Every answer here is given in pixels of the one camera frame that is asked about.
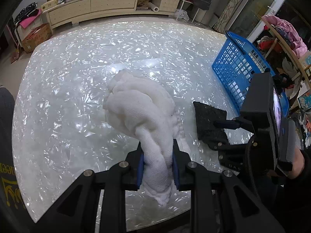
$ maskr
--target cabinet door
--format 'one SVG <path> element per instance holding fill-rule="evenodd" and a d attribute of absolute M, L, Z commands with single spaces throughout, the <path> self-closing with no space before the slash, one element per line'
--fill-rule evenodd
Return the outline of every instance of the cabinet door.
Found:
<path fill-rule="evenodd" d="M 80 16 L 91 12 L 91 0 L 82 0 L 64 6 L 49 12 L 51 25 L 59 23 L 69 18 Z"/>
<path fill-rule="evenodd" d="M 179 3 L 179 0 L 161 0 L 159 10 L 175 12 L 175 10 L 177 9 L 178 3 Z"/>
<path fill-rule="evenodd" d="M 136 0 L 91 0 L 91 11 L 131 9 Z"/>

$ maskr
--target patterned curtain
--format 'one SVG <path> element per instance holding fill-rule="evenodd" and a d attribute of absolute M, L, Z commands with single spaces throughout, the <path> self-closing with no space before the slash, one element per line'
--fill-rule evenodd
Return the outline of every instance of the patterned curtain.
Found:
<path fill-rule="evenodd" d="M 242 0 L 230 0 L 227 7 L 221 14 L 217 23 L 213 26 L 213 28 L 220 33 L 225 33 L 225 27 L 231 19 L 232 15 L 236 11 L 237 7 L 240 5 Z"/>

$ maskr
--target screw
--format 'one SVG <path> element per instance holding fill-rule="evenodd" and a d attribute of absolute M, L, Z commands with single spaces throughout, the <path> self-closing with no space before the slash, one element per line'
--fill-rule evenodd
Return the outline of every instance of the screw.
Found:
<path fill-rule="evenodd" d="M 197 167 L 197 164 L 196 164 L 196 162 L 190 161 L 190 162 L 188 163 L 188 166 L 189 166 L 190 168 L 196 168 L 196 167 Z"/>
<path fill-rule="evenodd" d="M 119 166 L 122 167 L 122 168 L 126 168 L 126 167 L 128 167 L 128 162 L 126 162 L 126 161 L 121 161 L 121 162 L 119 163 Z"/>
<path fill-rule="evenodd" d="M 83 172 L 83 175 L 85 176 L 85 177 L 89 177 L 89 176 L 91 176 L 93 174 L 93 171 L 92 170 L 85 170 L 84 172 Z"/>
<path fill-rule="evenodd" d="M 230 170 L 224 170 L 224 175 L 226 177 L 232 177 L 233 173 Z"/>

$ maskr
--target tiled floor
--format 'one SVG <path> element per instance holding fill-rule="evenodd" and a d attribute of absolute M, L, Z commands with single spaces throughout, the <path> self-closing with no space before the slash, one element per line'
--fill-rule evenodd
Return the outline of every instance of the tiled floor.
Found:
<path fill-rule="evenodd" d="M 159 21 L 168 23 L 182 23 L 182 21 L 176 21 L 172 17 L 168 16 L 153 16 L 153 15 L 124 15 L 124 16 L 113 16 L 107 18 L 97 18 L 81 22 L 78 26 L 73 27 L 71 23 L 62 25 L 54 29 L 54 35 L 58 36 L 76 29 L 82 29 L 89 26 L 95 26 L 105 23 L 116 23 L 125 21 Z M 13 52 L 13 44 L 8 47 L 3 54 L 0 56 L 0 85 L 4 85 L 16 99 L 18 94 L 19 85 L 23 78 L 24 71 L 27 67 L 31 54 L 23 52 L 19 60 L 14 63 L 10 63 L 10 55 Z"/>

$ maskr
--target folded white fabric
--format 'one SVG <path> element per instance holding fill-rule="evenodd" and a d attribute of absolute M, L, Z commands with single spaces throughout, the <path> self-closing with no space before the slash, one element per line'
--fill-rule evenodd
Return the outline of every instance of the folded white fabric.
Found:
<path fill-rule="evenodd" d="M 143 187 L 159 204 L 166 205 L 172 191 L 173 138 L 180 150 L 190 153 L 171 96 L 150 78 L 121 70 L 108 83 L 103 109 L 102 120 L 141 142 Z"/>

